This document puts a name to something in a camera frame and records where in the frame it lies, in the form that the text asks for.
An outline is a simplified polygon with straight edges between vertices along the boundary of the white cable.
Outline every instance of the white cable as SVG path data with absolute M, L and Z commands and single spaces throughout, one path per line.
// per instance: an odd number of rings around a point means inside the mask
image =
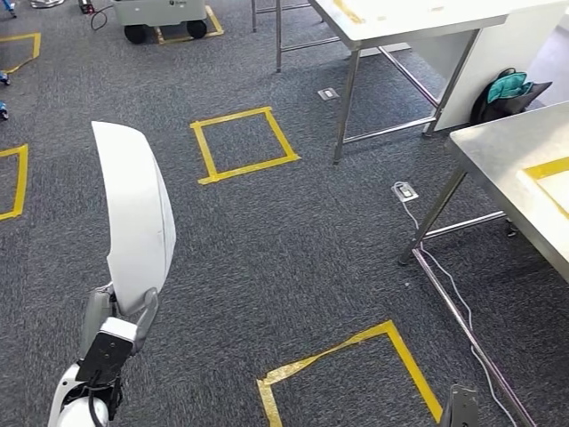
M 395 182 L 395 184 L 393 184 L 392 189 L 395 189 L 396 186 L 401 185 L 401 184 L 402 184 L 402 182 L 399 182 L 399 181 Z M 411 220 L 413 220 L 413 223 L 414 224 L 414 228 L 416 230 L 418 230 L 419 229 L 419 222 L 417 222 L 414 218 L 414 216 L 413 216 L 413 214 L 409 211 L 409 209 L 407 207 L 407 204 L 405 204 L 405 202 L 401 201 L 401 205 L 403 205 L 403 208 L 405 210 L 405 212 Z M 448 271 L 444 269 L 432 254 L 431 254 L 430 252 L 429 252 L 426 249 L 425 249 L 424 247 L 423 247 L 423 241 L 421 241 L 419 244 L 419 247 L 420 248 L 420 250 L 423 254 L 428 255 L 429 258 L 431 258 L 435 263 L 435 265 L 436 265 L 439 270 L 442 271 L 448 279 L 451 280 L 451 283 L 452 283 L 453 289 L 454 289 L 454 293 L 457 294 L 457 297 L 458 297 L 458 299 L 460 300 L 460 303 L 463 306 L 464 306 L 464 308 L 466 309 L 466 311 L 469 313 L 469 327 L 470 328 L 470 331 L 474 332 L 474 328 L 472 327 L 472 310 L 463 298 L 462 295 L 460 295 L 460 292 L 458 292 L 458 288 L 457 287 L 457 284 L 454 283 L 454 278 L 451 273 L 449 273 Z M 510 414 L 507 409 L 506 409 L 502 404 L 502 402 L 500 402 L 497 397 L 496 397 L 496 394 L 494 392 L 494 387 L 492 385 L 492 379 L 490 378 L 490 374 L 488 373 L 487 369 L 486 369 L 486 366 L 484 363 L 482 363 L 482 361 L 480 359 L 480 356 L 478 356 L 478 354 L 476 354 L 476 352 L 475 351 L 475 348 L 472 347 L 472 345 L 470 345 L 470 351 L 476 358 L 476 360 L 478 361 L 478 363 L 480 363 L 480 365 L 481 366 L 481 368 L 484 369 L 484 373 L 486 375 L 486 379 L 487 380 L 487 387 L 490 389 L 490 394 L 492 395 L 492 399 L 494 399 L 494 402 L 496 402 L 500 409 L 502 409 L 502 411 L 503 411 L 504 414 L 507 415 L 507 417 L 510 419 L 510 422 L 512 422 L 512 425 L 513 425 L 514 427 L 518 427 L 518 425 L 516 424 L 516 422 L 514 421 L 513 417 L 512 417 L 512 414 Z

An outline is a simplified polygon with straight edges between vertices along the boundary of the white table top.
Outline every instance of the white table top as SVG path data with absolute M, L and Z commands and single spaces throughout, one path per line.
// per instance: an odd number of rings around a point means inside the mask
M 563 102 L 455 131 L 449 141 L 466 172 L 567 281 L 568 117 Z
M 309 0 L 352 51 L 506 22 L 501 0 Z

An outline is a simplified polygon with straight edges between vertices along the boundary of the gray carpet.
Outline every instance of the gray carpet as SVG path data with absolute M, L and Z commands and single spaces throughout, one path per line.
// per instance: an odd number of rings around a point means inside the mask
M 331 164 L 343 85 L 340 44 L 285 53 L 274 72 L 274 22 L 251 32 L 250 2 L 214 0 L 224 36 L 134 46 L 109 11 L 93 32 L 76 2 L 18 4 L 0 36 L 41 31 L 40 56 L 0 88 L 11 114 L 0 149 L 27 143 L 23 214 L 0 222 L 0 425 L 45 425 L 57 379 L 77 356 L 88 291 L 109 280 L 103 183 L 91 120 L 146 135 L 178 233 L 161 310 L 125 369 L 115 426 L 269 425 L 255 380 L 393 320 L 438 400 L 459 382 L 480 393 L 481 425 L 506 426 L 469 346 L 422 270 L 397 265 L 413 225 L 391 193 L 411 181 L 422 218 L 455 163 L 445 134 L 409 130 L 346 147 Z M 288 12 L 287 43 L 328 36 L 311 11 Z M 435 92 L 411 52 L 397 55 Z M 350 134 L 423 117 L 429 106 L 390 64 L 364 59 Z M 208 186 L 190 122 L 271 106 L 299 161 Z M 256 117 L 206 128 L 219 169 L 280 154 Z M 0 158 L 0 206 L 13 160 Z M 466 181 L 441 222 L 494 209 Z M 476 332 L 540 425 L 569 416 L 566 283 L 503 222 L 429 242 L 455 275 Z M 430 426 L 433 419 L 385 337 L 329 355 L 273 387 L 284 425 Z

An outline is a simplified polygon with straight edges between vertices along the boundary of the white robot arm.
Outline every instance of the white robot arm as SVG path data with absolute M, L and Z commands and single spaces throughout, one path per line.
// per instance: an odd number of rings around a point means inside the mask
M 89 297 L 77 362 L 57 384 L 48 427 L 106 427 L 122 399 L 121 369 L 158 309 L 176 229 L 158 166 L 142 133 L 93 122 L 111 230 L 112 283 Z M 143 310 L 136 324 L 118 318 Z

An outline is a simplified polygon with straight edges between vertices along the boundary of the white plastic cover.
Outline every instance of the white plastic cover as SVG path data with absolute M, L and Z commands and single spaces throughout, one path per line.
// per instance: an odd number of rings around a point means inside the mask
M 159 292 L 176 244 L 172 208 L 146 138 L 137 130 L 92 122 L 105 180 L 111 229 L 106 257 L 120 312 L 143 307 L 144 294 Z

